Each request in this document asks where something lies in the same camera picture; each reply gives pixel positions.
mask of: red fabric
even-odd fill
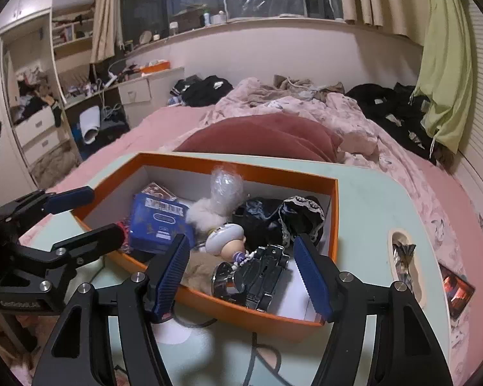
[[[234,117],[199,130],[178,152],[258,155],[335,162],[342,139],[320,123],[286,114]]]

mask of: smartphone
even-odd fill
[[[440,263],[438,265],[442,273],[443,289],[446,292],[449,315],[452,319],[458,319],[476,289],[444,265]]]

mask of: fluffy white object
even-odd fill
[[[227,222],[226,216],[220,216],[212,211],[211,199],[201,198],[192,204],[186,213],[186,223],[192,224],[199,232],[207,234]]]

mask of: desk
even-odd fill
[[[289,169],[338,179],[339,233],[338,267],[354,273],[365,283],[390,286],[387,236],[391,228],[403,228],[417,244],[427,303],[424,313],[441,345],[446,360],[450,355],[450,325],[442,279],[424,226],[405,189],[380,171],[345,165],[262,158],[241,155],[179,154],[215,160]],[[109,164],[91,181],[92,187],[111,174],[132,155]],[[69,212],[55,216],[33,240],[35,247],[81,233]],[[95,287],[122,282],[128,273],[105,260],[105,267],[93,279]],[[176,304],[175,318],[154,326],[156,340],[175,386],[182,385],[289,385],[310,384],[331,325],[326,324],[300,344],[266,335],[256,335],[233,325],[215,322],[193,309]],[[123,367],[117,319],[109,319],[114,365]],[[355,385],[367,384],[374,348],[375,317],[367,317],[363,352]]]

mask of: white label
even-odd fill
[[[145,206],[150,207],[152,209],[162,210],[163,212],[168,212],[173,215],[184,217],[184,210],[182,207],[169,205],[168,203],[163,203],[158,200],[154,200],[153,198],[146,198]]]

